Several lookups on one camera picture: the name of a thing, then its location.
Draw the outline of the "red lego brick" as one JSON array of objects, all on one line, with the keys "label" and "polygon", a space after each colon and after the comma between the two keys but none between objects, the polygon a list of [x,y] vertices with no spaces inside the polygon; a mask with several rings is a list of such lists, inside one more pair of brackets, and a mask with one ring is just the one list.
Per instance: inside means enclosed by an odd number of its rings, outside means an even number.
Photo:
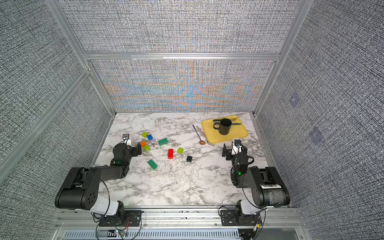
[{"label": "red lego brick", "polygon": [[174,150],[168,149],[168,159],[172,160],[174,158]]}]

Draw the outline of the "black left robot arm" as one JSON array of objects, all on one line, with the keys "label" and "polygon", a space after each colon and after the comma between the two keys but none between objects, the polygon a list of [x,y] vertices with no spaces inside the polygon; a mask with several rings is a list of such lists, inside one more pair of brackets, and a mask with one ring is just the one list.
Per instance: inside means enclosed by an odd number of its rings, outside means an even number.
[{"label": "black left robot arm", "polygon": [[142,154],[142,147],[132,147],[125,142],[113,148],[114,157],[110,165],[92,168],[71,168],[60,187],[55,206],[58,209],[85,210],[94,215],[123,221],[126,219],[124,204],[99,195],[99,187],[107,181],[123,179],[130,170],[133,157]]}]

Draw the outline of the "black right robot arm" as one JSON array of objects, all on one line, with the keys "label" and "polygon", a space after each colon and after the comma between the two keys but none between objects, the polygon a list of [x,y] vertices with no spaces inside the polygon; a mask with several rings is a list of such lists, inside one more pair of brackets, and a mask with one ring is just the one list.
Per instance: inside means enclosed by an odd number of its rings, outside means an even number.
[{"label": "black right robot arm", "polygon": [[245,199],[236,203],[235,213],[239,217],[256,215],[267,207],[280,208],[290,204],[290,194],[278,170],[275,167],[252,167],[255,159],[248,155],[248,149],[240,140],[232,142],[230,148],[223,145],[222,156],[232,163],[232,184],[242,192],[251,190],[250,197],[244,195]]}]

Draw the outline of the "yellow plastic tray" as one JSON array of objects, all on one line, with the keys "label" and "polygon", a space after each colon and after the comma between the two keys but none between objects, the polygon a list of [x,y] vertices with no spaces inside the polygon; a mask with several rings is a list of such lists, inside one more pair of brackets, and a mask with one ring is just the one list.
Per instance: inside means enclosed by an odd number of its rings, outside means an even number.
[{"label": "yellow plastic tray", "polygon": [[202,127],[207,140],[212,144],[243,139],[248,136],[248,132],[238,116],[205,120],[202,122]]}]

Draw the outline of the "iridescent metal spoon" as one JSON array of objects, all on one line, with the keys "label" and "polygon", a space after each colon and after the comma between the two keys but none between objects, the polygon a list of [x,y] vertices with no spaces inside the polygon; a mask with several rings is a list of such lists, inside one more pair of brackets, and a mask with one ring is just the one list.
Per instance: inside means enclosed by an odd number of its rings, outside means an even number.
[{"label": "iridescent metal spoon", "polygon": [[201,137],[200,137],[200,135],[199,135],[199,133],[198,133],[198,131],[197,131],[197,128],[195,127],[195,125],[193,125],[193,128],[194,128],[194,130],[195,130],[195,132],[196,132],[196,134],[198,135],[198,137],[199,137],[199,143],[200,143],[200,145],[205,145],[206,144],[206,142],[205,141],[203,141],[202,139],[201,139]]}]

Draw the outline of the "black mug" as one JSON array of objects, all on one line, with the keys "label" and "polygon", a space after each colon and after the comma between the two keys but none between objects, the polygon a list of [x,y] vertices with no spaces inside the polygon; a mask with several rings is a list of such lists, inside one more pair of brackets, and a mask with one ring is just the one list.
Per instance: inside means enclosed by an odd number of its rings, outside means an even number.
[{"label": "black mug", "polygon": [[230,132],[231,126],[222,126],[219,123],[216,123],[216,124],[214,123],[213,128],[215,130],[218,130],[221,135],[228,135]]}]

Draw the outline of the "green handled utensil on tray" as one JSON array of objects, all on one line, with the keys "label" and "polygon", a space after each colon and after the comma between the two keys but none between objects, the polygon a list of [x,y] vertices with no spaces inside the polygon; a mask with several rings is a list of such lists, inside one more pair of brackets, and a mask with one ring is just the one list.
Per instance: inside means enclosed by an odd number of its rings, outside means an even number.
[{"label": "green handled utensil on tray", "polygon": [[216,120],[213,120],[213,122],[216,124],[216,123],[219,123],[220,125],[222,126],[231,126],[231,125],[241,125],[241,123],[235,123],[234,120],[237,120],[237,119],[216,119]]}]

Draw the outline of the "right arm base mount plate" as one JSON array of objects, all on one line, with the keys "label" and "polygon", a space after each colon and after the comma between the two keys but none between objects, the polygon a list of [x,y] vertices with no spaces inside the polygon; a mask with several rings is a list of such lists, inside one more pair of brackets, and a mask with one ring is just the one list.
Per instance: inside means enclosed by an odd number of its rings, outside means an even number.
[{"label": "right arm base mount plate", "polygon": [[256,226],[261,225],[263,219],[259,214],[257,215],[244,215],[235,210],[220,209],[219,216],[222,225],[225,227],[239,227],[239,226]]}]

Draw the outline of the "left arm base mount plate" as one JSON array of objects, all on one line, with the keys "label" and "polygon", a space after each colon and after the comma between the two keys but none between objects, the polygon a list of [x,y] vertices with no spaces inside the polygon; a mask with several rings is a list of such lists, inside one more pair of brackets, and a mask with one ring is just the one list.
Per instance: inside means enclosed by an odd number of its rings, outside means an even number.
[{"label": "left arm base mount plate", "polygon": [[142,211],[125,210],[125,213],[117,213],[115,216],[107,216],[99,222],[100,227],[139,227]]}]

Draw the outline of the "aluminium front rail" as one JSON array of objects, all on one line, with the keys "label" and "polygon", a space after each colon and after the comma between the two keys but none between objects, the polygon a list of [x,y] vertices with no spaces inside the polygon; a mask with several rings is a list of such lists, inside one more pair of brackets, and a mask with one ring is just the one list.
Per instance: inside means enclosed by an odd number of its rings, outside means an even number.
[{"label": "aluminium front rail", "polygon": [[[222,228],[217,206],[178,206],[176,208],[141,208],[144,229],[208,229]],[[264,228],[304,229],[305,223],[298,208],[268,208],[261,212]],[[85,211],[63,211],[54,229],[94,229],[96,223]]]}]

